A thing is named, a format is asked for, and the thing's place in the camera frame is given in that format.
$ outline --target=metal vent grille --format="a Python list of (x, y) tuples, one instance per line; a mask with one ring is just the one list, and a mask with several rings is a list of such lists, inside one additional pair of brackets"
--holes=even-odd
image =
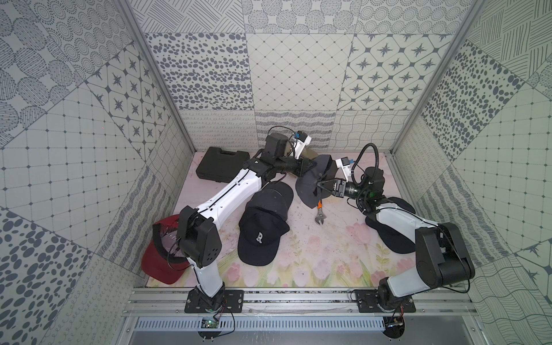
[[(137, 331), (231, 331), (231, 316), (223, 316), (218, 328), (201, 328), (203, 317), (140, 317)], [(377, 316), (240, 316), (236, 331), (383, 331)]]

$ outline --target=black carrying case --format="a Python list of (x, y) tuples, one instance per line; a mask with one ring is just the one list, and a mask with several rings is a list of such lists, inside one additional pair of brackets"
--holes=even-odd
[(229, 183), (249, 160), (249, 152), (224, 151), (220, 147), (209, 147), (195, 170), (199, 178)]

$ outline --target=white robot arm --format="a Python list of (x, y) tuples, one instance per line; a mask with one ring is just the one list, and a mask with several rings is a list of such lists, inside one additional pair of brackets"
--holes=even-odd
[[(290, 141), (281, 134), (270, 134), (261, 156), (244, 164), (225, 188), (196, 208), (186, 206), (179, 218), (178, 246), (186, 254), (198, 279), (197, 294), (205, 311), (216, 311), (226, 299), (216, 258), (222, 248), (218, 229), (243, 202), (272, 180), (276, 173), (292, 172), (302, 176), (314, 166), (301, 157), (310, 137), (297, 132), (292, 151), (285, 152)], [(382, 310), (395, 310), (414, 293), (470, 279), (475, 274), (460, 231), (453, 224), (439, 224), (421, 218), (383, 196), (383, 171), (365, 170), (360, 183), (354, 181), (348, 158), (339, 160), (347, 180), (334, 178), (318, 186), (336, 197), (350, 197), (358, 208), (377, 222), (406, 236), (416, 246), (416, 266), (394, 277), (384, 278), (378, 286), (378, 304)]]
[(222, 248), (218, 229), (242, 203), (272, 180), (277, 173), (297, 175), (308, 171), (313, 162), (301, 157), (311, 137), (298, 131), (293, 135), (290, 152), (285, 147), (290, 140), (282, 134), (270, 134), (261, 156), (247, 161), (244, 169), (215, 196), (195, 208), (186, 206), (180, 212), (178, 246), (188, 257), (198, 280), (197, 292), (205, 302), (206, 310), (220, 308), (224, 284), (216, 258)]
[(392, 311), (412, 294), (473, 278), (475, 268), (459, 229), (451, 223), (439, 224), (416, 215), (402, 199), (403, 207), (395, 198), (386, 198), (383, 195), (385, 178), (378, 168), (378, 158), (375, 166), (365, 169), (361, 181), (356, 183), (354, 168), (368, 146), (373, 144), (363, 148), (353, 167), (348, 157), (336, 160), (345, 179), (321, 181), (318, 186), (336, 197), (355, 199), (357, 208), (367, 216), (368, 225), (391, 228), (389, 231), (396, 231), (412, 241), (416, 266), (379, 282), (380, 308)]

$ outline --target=black mounting plate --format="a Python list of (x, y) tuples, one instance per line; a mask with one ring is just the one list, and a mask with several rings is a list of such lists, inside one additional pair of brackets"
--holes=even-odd
[[(225, 312), (238, 313), (241, 312), (243, 306), (243, 290), (224, 290), (224, 296), (222, 297), (224, 302)], [(205, 302), (199, 296), (197, 288), (194, 288), (188, 292), (188, 300), (184, 307), (184, 312), (187, 314), (213, 314), (209, 312), (210, 305)]]
[[(382, 312), (378, 305), (378, 291), (374, 290), (354, 290), (357, 297), (358, 312)], [(404, 312), (416, 312), (416, 306), (412, 299), (407, 298), (402, 302)]]

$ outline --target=patterned wall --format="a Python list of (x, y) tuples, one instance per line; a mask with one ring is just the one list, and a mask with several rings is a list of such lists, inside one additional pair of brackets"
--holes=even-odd
[(489, 1), (395, 156), (420, 213), (460, 225), (494, 344), (552, 341), (551, 23)]
[(1, 2), (0, 343), (113, 337), (192, 157), (157, 85), (111, 0)]
[(198, 150), (254, 151), (270, 126), (314, 121), (319, 151), (385, 151), (471, 0), (130, 3)]

